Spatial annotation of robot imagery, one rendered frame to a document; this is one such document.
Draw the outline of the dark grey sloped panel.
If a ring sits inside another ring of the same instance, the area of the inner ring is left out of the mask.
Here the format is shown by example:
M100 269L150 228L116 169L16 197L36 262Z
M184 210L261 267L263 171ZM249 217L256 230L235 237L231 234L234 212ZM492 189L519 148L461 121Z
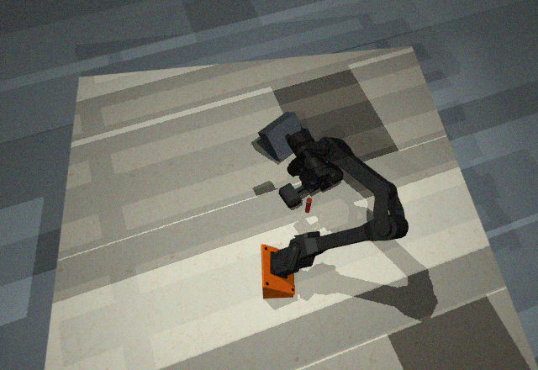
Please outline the dark grey sloped panel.
M258 132L261 138L256 143L275 161L282 161L293 153L287 138L302 128L296 113L286 112Z

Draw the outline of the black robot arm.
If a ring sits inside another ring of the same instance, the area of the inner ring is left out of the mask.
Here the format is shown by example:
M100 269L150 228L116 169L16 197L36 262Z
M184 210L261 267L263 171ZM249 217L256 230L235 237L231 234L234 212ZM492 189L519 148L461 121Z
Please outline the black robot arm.
M298 269L311 267L314 258L326 250L363 241L389 241L406 236L409 224L396 186L358 159L342 139L325 136L315 141L309 130L302 128L290 135L287 143L296 156L287 167L292 177L299 175L302 179L304 174L308 179L318 180L330 173L326 162L343 168L374 193L374 219L363 226L328 235L320 236L319 231L295 235L288 247L277 253L270 252L271 274L287 279Z

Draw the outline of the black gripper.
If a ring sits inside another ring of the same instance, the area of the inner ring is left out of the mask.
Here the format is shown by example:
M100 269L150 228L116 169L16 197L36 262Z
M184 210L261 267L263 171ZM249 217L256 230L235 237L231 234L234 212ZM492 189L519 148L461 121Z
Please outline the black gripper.
M323 192L325 189L335 185L343 179L343 171L337 165L327 162L326 166L330 169L330 173L322 176L318 180L306 178L303 174L303 168L301 168L300 172L303 174L303 176L302 179L300 177L299 179L302 182L302 186L295 189L293 185L289 183L279 188L279 195L290 209L302 203L300 196L304 195L305 193L312 193L319 188Z

